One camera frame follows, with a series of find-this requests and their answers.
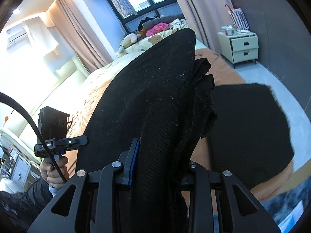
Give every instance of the striped bag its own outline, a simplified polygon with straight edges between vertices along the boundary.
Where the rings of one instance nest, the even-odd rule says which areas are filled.
[[[239,30],[249,30],[248,23],[246,21],[246,18],[243,14],[242,9],[231,9],[228,4],[226,4],[226,7],[228,7],[228,13],[231,17],[231,21],[233,24],[233,27]]]

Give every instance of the metal bolt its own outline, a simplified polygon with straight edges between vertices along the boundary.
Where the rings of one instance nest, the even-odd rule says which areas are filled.
[[[190,166],[191,168],[196,168],[196,167],[197,167],[197,163],[196,163],[196,162],[193,162],[193,161],[190,161],[189,166]]]
[[[82,176],[84,176],[86,174],[86,172],[84,171],[84,170],[79,170],[79,171],[77,171],[77,175],[79,176],[79,177],[82,177]]]
[[[115,161],[115,162],[112,163],[113,167],[120,167],[121,165],[122,165],[122,163],[119,162],[119,161]]]
[[[232,172],[230,172],[229,170],[225,170],[224,175],[230,177],[232,175]]]

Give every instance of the white plush toy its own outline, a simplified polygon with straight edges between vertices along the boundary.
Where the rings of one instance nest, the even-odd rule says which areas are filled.
[[[135,44],[137,42],[137,39],[140,38],[141,34],[134,34],[130,33],[121,41],[120,48],[118,50],[118,53],[124,52],[124,49],[130,47],[132,44]]]

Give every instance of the ceiling light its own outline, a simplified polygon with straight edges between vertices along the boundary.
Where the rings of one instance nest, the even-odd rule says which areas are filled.
[[[13,11],[13,14],[18,14],[18,13],[20,13],[20,12],[21,12],[20,9],[15,9],[15,10]]]

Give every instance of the beige curtain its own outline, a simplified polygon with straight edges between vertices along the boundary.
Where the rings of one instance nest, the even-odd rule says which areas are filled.
[[[72,0],[55,0],[47,15],[90,72],[113,61]]]
[[[230,0],[177,0],[186,21],[203,44],[220,53],[217,32],[222,25],[231,24],[225,4],[232,7]]]

